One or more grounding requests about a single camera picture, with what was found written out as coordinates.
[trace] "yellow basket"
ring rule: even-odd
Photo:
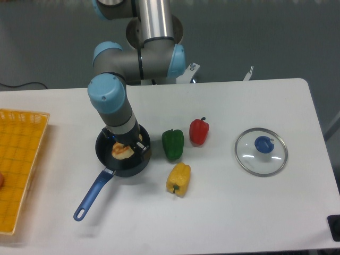
[[[48,119],[48,113],[0,109],[0,234],[14,234]]]

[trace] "blue pan handle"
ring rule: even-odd
[[[104,185],[112,179],[114,176],[114,172],[108,169],[103,170],[98,177],[96,178],[95,182],[92,184],[90,190],[87,192],[86,196],[84,197],[83,201],[81,201],[78,209],[75,211],[73,218],[79,222],[84,219],[85,215],[89,211],[90,207],[92,206],[94,200],[96,199],[97,195],[100,193],[101,189]]]

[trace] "pepper stem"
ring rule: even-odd
[[[173,191],[173,193],[175,194],[175,191],[176,191],[176,190],[179,190],[179,189],[180,189],[180,187],[179,187],[178,185],[175,184],[175,185],[174,185],[174,191]]]

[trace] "pot lid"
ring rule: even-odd
[[[288,150],[275,132],[255,127],[240,134],[235,144],[235,155],[249,173],[267,177],[282,170],[287,163]]]

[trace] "frying pan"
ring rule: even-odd
[[[96,141],[96,154],[99,161],[106,166],[106,168],[98,175],[78,209],[75,211],[73,218],[77,222],[84,219],[103,186],[111,180],[114,175],[130,177],[140,173],[148,165],[151,157],[150,136],[141,125],[139,125],[139,127],[143,143],[148,145],[148,150],[142,155],[135,152],[130,158],[122,160],[114,158],[111,154],[112,146],[116,142],[113,136],[107,135],[105,129],[100,132]]]

